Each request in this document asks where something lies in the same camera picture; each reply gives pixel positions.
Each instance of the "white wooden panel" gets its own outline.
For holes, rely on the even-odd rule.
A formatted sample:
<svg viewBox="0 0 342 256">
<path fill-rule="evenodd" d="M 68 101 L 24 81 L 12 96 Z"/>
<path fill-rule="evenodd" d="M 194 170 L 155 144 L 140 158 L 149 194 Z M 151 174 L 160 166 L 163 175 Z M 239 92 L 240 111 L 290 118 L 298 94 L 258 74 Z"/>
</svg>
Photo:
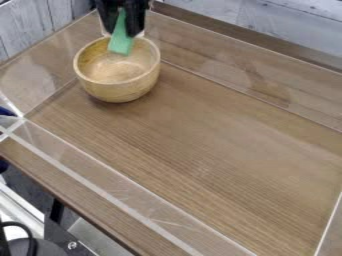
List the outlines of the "white wooden panel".
<svg viewBox="0 0 342 256">
<path fill-rule="evenodd" d="M 11 57 L 24 50 L 51 32 L 51 19 L 41 19 L 48 15 L 48 8 L 37 8 L 36 0 L 11 0 L 0 6 L 0 37 Z"/>
<path fill-rule="evenodd" d="M 49 13 L 55 30 L 72 21 L 71 0 L 48 0 Z"/>
<path fill-rule="evenodd" d="M 260 0 L 244 0 L 238 25 L 342 56 L 342 23 Z"/>
<path fill-rule="evenodd" d="M 235 24 L 242 0 L 165 0 L 164 2 Z"/>
<path fill-rule="evenodd" d="M 267 2 L 342 21 L 342 1 L 339 0 L 267 0 Z"/>
<path fill-rule="evenodd" d="M 4 47 L 4 44 L 2 44 L 2 39 L 0 38 L 0 64 L 6 59 L 8 59 L 8 55 L 6 55 L 6 52 L 5 52 L 5 47 Z"/>
<path fill-rule="evenodd" d="M 73 19 L 83 16 L 91 10 L 91 0 L 71 0 Z"/>
</svg>

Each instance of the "black cable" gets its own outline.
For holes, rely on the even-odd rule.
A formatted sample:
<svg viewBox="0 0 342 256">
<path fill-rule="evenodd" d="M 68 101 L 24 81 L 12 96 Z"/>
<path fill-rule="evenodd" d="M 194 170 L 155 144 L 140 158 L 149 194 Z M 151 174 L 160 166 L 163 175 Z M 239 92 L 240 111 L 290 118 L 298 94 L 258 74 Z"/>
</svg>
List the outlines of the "black cable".
<svg viewBox="0 0 342 256">
<path fill-rule="evenodd" d="M 17 223 L 17 222 L 13 222 L 13 221 L 8 221 L 8 222 L 2 222 L 1 223 L 1 227 L 5 228 L 5 227 L 20 227 L 21 229 L 24 229 L 24 231 L 27 232 L 27 235 L 28 235 L 28 250 L 27 250 L 27 256 L 36 256 L 36 249 L 37 249 L 37 244 L 36 244 L 36 240 L 33 238 L 33 235 L 32 235 L 32 232 L 31 230 L 28 229 L 28 227 L 21 224 L 21 223 Z"/>
</svg>

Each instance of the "wood grain surface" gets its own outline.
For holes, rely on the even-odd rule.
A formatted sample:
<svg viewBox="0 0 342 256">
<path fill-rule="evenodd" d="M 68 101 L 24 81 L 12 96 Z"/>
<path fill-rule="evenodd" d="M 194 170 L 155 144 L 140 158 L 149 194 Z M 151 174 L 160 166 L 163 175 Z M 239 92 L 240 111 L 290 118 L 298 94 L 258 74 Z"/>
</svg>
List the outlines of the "wood grain surface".
<svg viewBox="0 0 342 256">
<path fill-rule="evenodd" d="M 156 88 L 141 99 L 119 105 L 101 103 L 73 79 L 73 54 L 99 35 L 97 18 L 89 15 L 1 69 L 1 86 L 5 84 L 11 100 L 36 124 L 258 255 L 312 255 L 340 192 L 340 133 L 224 86 L 243 88 L 250 81 L 251 89 L 259 86 L 255 91 L 267 96 L 286 96 L 290 101 L 291 88 L 338 104 L 340 74 L 208 35 L 165 17 L 149 17 L 153 30 L 148 34 L 159 41 L 161 58 L 182 68 L 161 65 Z M 36 83 L 33 78 L 44 77 L 41 74 L 56 77 L 57 83 L 47 82 L 51 87 Z M 25 91 L 13 84 L 27 86 Z M 304 98 L 298 104 L 307 105 Z M 73 188 L 71 180 L 13 141 L 1 143 L 0 149 L 139 253 L 184 254 L 155 234 L 140 238 L 127 216 L 117 217 L 123 223 L 116 227 L 104 215 L 113 207 L 101 200 L 95 202 L 91 193 L 84 194 L 91 199 L 83 197 L 87 188 L 79 184 Z M 81 172 L 83 163 L 75 164 Z M 96 178 L 109 186 L 105 178 Z"/>
<path fill-rule="evenodd" d="M 151 13 L 163 59 L 315 122 L 342 130 L 342 75 Z"/>
<path fill-rule="evenodd" d="M 336 132 L 169 65 L 140 100 L 100 103 L 76 83 L 31 120 L 256 254 L 312 253 L 340 189 Z"/>
</svg>

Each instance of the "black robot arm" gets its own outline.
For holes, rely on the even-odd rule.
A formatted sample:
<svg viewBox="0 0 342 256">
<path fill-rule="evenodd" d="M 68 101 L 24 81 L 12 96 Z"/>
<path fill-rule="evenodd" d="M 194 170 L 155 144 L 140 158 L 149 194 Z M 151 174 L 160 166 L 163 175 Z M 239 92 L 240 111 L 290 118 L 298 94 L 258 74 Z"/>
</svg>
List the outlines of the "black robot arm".
<svg viewBox="0 0 342 256">
<path fill-rule="evenodd" d="M 135 37 L 144 30 L 148 2 L 149 0 L 95 0 L 105 31 L 112 33 L 119 16 L 119 8 L 124 8 L 127 34 Z"/>
</svg>

